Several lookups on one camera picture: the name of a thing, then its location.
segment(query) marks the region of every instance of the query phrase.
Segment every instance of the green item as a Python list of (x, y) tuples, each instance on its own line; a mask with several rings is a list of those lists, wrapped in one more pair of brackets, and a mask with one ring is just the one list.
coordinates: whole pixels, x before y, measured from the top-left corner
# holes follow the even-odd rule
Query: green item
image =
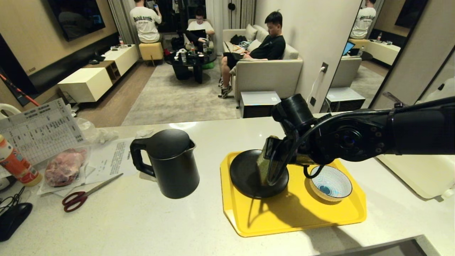
[(212, 69), (215, 67), (213, 62), (202, 65), (202, 69)]

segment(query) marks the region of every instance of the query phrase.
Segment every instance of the robotic arm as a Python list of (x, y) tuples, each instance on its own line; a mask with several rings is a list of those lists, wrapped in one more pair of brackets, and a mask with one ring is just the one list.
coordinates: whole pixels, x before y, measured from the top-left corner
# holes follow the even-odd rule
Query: robotic arm
[(455, 97), (391, 110), (361, 110), (315, 119), (300, 94), (272, 110), (285, 138), (269, 137), (263, 158), (269, 160), (272, 186), (287, 164), (325, 165), (336, 158), (363, 161), (379, 154), (455, 154)]

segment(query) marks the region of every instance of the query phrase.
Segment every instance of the red scissor handle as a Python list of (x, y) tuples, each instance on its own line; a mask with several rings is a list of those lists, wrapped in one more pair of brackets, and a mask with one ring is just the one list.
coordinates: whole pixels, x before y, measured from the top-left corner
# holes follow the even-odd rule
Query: red scissor handle
[(87, 197), (84, 196), (84, 194), (84, 191), (78, 191), (65, 197), (61, 202), (64, 205), (63, 210), (65, 212), (72, 212), (81, 207), (84, 204), (85, 200), (87, 200)]

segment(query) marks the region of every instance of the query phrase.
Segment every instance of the calendar sheet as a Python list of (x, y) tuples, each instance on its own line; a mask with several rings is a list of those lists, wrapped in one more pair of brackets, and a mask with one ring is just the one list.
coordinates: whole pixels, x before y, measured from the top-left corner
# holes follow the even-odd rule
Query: calendar sheet
[(0, 134), (33, 165), (86, 142), (61, 98), (0, 120)]

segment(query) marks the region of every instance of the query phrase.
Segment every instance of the orange bottle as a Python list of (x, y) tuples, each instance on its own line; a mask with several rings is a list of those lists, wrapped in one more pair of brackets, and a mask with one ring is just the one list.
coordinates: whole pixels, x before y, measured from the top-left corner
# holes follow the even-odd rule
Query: orange bottle
[(38, 184), (43, 176), (0, 134), (0, 165), (24, 186)]

